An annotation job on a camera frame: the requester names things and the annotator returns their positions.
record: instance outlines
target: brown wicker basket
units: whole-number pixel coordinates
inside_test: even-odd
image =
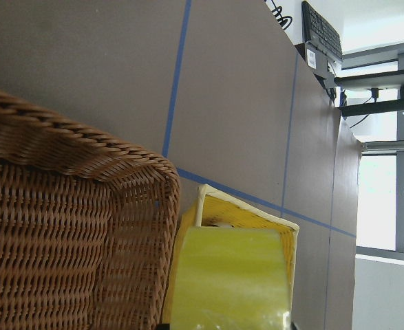
[[[153,329],[179,189],[162,156],[0,91],[0,329]]]

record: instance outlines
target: sticker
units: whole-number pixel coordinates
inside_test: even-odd
[[[312,52],[310,49],[307,49],[307,64],[313,69],[317,68],[317,57],[315,56],[315,53]]]

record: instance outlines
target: yellow basket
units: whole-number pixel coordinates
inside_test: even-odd
[[[202,185],[199,186],[198,199],[182,215],[182,222],[174,244],[169,288],[162,315],[164,323],[169,323],[171,319],[179,252],[187,230],[192,226],[214,226],[218,223],[227,223],[235,228],[266,228],[278,231],[286,259],[288,284],[290,286],[290,304],[292,304],[299,226],[265,213],[209,185]]]

